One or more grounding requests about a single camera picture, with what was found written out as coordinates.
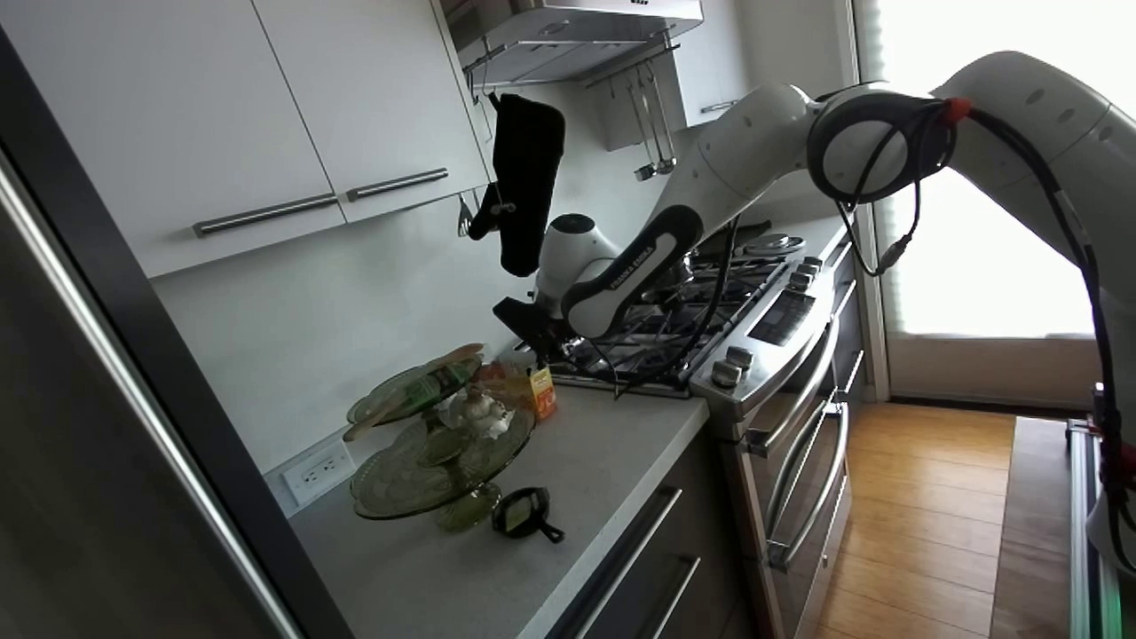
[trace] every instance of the refrigerator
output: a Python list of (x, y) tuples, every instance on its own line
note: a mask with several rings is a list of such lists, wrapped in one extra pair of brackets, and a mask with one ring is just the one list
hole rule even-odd
[(0, 635), (349, 635), (0, 31)]

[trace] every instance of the gas stove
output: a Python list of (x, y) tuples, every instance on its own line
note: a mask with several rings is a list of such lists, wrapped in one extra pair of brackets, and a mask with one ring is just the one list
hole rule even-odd
[(624, 309), (613, 335), (592, 340), (563, 340), (563, 359), (553, 362), (553, 376), (563, 387), (605, 387), (670, 396), (730, 389), (735, 379), (719, 373), (724, 365), (716, 365), (716, 359), (747, 370), (753, 362), (753, 349), (724, 351), (724, 340), (743, 328), (747, 337), (757, 331), (753, 340), (777, 340), (787, 324), (777, 318), (775, 328), (758, 318), (781, 309), (783, 302), (775, 302), (783, 294), (800, 302), (795, 309), (805, 309), (805, 291), (813, 286), (818, 273), (820, 262), (805, 256), (802, 238), (747, 238), (747, 232), (737, 232), (727, 265), (719, 259), (719, 247), (704, 247), (687, 259), (687, 269), (684, 276), (679, 276), (679, 283), (638, 294)]

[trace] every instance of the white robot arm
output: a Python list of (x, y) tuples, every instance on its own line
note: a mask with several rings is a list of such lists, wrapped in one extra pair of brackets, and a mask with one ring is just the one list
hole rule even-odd
[[(1096, 421), (1115, 449), (1103, 465), (1134, 483), (1136, 465), (1125, 458), (1136, 458), (1136, 431), (1123, 434), (1118, 415), (1136, 415), (1136, 123), (1078, 79), (1024, 54), (979, 56), (930, 99), (878, 88), (747, 95), (691, 143), (638, 238), (592, 262), (556, 314), (583, 337), (606, 335), (628, 299), (783, 174), (811, 170), (822, 196), (851, 206), (941, 167), (968, 179), (1087, 273), (1103, 379)], [(1136, 534), (1125, 536), (1108, 548), (1136, 553)]]

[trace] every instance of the lower cabinet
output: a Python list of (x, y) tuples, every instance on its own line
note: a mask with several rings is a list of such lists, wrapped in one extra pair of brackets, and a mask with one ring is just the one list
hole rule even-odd
[(553, 635), (753, 635), (743, 550), (709, 436), (679, 458)]

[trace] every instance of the white cabinet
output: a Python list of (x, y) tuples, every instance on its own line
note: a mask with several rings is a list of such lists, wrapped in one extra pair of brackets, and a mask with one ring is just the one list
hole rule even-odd
[(487, 185), (434, 0), (254, 0), (349, 219)]
[[(0, 0), (0, 23), (148, 276), (345, 224), (314, 204), (329, 182), (251, 5)], [(195, 236), (261, 206), (296, 213)]]
[(605, 147), (621, 148), (652, 143), (652, 130), (716, 120), (748, 88), (737, 0), (704, 0), (704, 25), (679, 36), (670, 54), (605, 79), (592, 92)]

